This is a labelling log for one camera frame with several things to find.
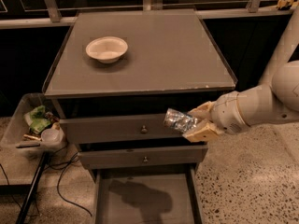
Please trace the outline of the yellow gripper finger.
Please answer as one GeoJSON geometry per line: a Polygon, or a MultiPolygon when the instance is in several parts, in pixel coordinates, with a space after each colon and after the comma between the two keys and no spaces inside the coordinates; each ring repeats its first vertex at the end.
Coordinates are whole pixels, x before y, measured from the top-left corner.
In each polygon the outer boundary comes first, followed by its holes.
{"type": "Polygon", "coordinates": [[[211,110],[213,106],[214,106],[214,102],[208,101],[192,109],[191,111],[188,112],[188,114],[199,120],[203,120],[203,119],[211,120],[211,110]]]}
{"type": "Polygon", "coordinates": [[[197,123],[194,128],[191,128],[182,136],[191,143],[207,142],[217,139],[223,134],[223,130],[217,127],[213,122],[204,119],[197,123]]]}

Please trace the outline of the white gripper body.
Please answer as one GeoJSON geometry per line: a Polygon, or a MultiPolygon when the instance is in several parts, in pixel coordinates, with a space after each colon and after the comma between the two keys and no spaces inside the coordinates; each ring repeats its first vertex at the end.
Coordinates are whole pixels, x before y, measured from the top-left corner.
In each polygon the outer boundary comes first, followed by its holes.
{"type": "Polygon", "coordinates": [[[237,91],[223,94],[211,109],[212,122],[228,134],[243,133],[249,129],[241,116],[237,96],[237,91]]]}

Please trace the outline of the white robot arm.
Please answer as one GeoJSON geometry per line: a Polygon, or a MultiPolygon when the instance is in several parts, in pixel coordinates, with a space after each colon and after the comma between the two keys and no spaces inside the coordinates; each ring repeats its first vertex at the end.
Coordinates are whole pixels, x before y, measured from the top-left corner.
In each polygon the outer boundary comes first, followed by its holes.
{"type": "Polygon", "coordinates": [[[299,61],[282,65],[269,83],[220,96],[189,112],[199,119],[183,137],[192,143],[210,141],[223,133],[238,134],[262,124],[299,121],[299,61]]]}

